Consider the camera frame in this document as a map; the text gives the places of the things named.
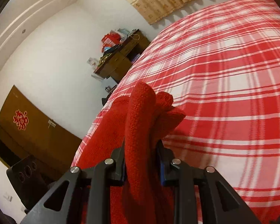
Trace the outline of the dark wooden desk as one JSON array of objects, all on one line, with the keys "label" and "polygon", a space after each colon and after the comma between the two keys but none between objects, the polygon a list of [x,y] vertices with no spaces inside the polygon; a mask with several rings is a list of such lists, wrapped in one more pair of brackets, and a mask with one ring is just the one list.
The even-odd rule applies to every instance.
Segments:
[{"label": "dark wooden desk", "polygon": [[112,47],[110,53],[104,53],[94,73],[102,78],[112,77],[119,83],[137,60],[137,56],[140,56],[149,44],[150,41],[139,29],[134,30],[122,44]]}]

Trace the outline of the red double happiness sticker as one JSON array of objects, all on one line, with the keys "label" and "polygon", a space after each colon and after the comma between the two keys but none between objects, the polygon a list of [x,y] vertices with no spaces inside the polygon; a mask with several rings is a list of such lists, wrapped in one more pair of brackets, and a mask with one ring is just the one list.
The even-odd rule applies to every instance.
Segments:
[{"label": "red double happiness sticker", "polygon": [[29,124],[28,112],[16,110],[15,115],[13,116],[13,123],[16,124],[18,130],[26,130],[27,125]]}]

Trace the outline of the white blue paper bag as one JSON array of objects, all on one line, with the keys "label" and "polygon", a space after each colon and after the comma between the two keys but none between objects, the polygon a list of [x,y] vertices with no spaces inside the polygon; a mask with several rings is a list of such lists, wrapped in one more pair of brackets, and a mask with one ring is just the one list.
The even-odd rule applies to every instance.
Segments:
[{"label": "white blue paper bag", "polygon": [[101,83],[103,89],[108,93],[114,90],[118,85],[118,83],[112,77],[102,78],[101,76],[95,73],[93,73],[91,76],[94,79],[98,80]]}]

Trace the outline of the red knitted embroidered sweater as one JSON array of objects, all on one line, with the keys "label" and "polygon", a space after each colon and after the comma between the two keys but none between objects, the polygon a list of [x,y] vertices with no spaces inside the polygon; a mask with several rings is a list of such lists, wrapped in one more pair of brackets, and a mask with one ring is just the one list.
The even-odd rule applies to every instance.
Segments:
[{"label": "red knitted embroidered sweater", "polygon": [[130,96],[118,97],[87,140],[77,166],[93,167],[125,147],[127,180],[111,187],[111,223],[172,223],[173,191],[160,183],[155,164],[158,140],[172,132],[185,114],[172,95],[155,93],[139,82]]}]

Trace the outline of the red gift box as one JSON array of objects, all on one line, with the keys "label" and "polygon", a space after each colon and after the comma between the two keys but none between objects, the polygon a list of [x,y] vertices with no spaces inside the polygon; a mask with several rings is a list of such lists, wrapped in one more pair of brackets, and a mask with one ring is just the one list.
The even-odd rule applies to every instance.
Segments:
[{"label": "red gift box", "polygon": [[120,44],[121,36],[116,32],[110,32],[102,38],[102,46],[105,47],[113,47]]}]

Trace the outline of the red white plaid bedsheet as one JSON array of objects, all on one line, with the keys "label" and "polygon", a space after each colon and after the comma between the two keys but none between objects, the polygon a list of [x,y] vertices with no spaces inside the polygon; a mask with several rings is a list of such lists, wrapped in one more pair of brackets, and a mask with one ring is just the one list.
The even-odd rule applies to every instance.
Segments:
[{"label": "red white plaid bedsheet", "polygon": [[280,8],[231,0],[161,31],[120,81],[74,156],[139,82],[173,97],[182,122],[160,139],[192,167],[214,167],[259,219],[280,216]]}]

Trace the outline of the black clothes pile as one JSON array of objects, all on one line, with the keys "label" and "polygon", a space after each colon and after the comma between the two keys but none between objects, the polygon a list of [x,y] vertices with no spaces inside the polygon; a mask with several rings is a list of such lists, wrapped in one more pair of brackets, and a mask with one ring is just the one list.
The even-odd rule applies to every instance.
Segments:
[{"label": "black clothes pile", "polygon": [[102,105],[104,106],[108,99],[110,98],[110,96],[112,95],[113,91],[116,89],[117,86],[114,86],[113,88],[111,88],[111,90],[109,91],[108,95],[105,98],[102,98]]}]

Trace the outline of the black speaker box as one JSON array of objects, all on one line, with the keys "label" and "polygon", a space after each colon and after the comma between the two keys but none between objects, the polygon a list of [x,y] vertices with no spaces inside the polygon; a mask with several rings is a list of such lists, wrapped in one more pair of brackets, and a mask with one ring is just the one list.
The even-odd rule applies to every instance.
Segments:
[{"label": "black speaker box", "polygon": [[58,175],[29,155],[6,171],[7,177],[27,212],[47,193]]}]

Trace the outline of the white photo frame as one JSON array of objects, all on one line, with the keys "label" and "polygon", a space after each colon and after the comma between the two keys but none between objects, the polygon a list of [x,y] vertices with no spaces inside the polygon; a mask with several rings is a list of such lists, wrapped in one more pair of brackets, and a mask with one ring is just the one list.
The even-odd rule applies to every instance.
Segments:
[{"label": "white photo frame", "polygon": [[92,70],[95,70],[98,67],[98,65],[99,65],[99,60],[96,59],[96,58],[89,58],[87,60],[87,63],[90,65]]}]

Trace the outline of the brown wooden door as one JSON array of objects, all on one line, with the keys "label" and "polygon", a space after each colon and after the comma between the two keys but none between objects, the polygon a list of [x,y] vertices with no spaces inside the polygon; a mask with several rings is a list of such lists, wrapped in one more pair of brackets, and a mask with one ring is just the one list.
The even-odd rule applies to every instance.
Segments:
[{"label": "brown wooden door", "polygon": [[[26,130],[13,123],[16,110],[28,112]],[[54,122],[16,86],[13,86],[0,110],[0,158],[13,166],[33,155],[58,179],[70,168],[81,139]]]}]

